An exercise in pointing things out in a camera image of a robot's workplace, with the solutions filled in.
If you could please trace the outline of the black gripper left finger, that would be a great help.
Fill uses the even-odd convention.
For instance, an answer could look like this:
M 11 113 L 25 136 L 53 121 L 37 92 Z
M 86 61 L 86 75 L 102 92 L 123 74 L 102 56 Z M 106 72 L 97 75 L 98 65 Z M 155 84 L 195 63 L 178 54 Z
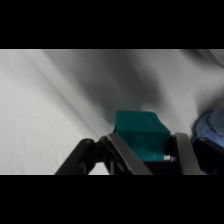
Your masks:
M 152 175 L 117 133 L 81 140 L 66 158 L 56 175 L 89 175 L 97 163 L 103 163 L 110 175 Z

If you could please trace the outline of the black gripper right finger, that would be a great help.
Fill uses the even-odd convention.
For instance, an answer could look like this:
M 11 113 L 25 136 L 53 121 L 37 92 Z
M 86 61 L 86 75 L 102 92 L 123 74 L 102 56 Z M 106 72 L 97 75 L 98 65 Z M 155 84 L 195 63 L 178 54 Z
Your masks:
M 177 133 L 175 137 L 178 151 L 178 162 L 180 164 L 182 174 L 201 175 L 201 169 L 188 135 Z

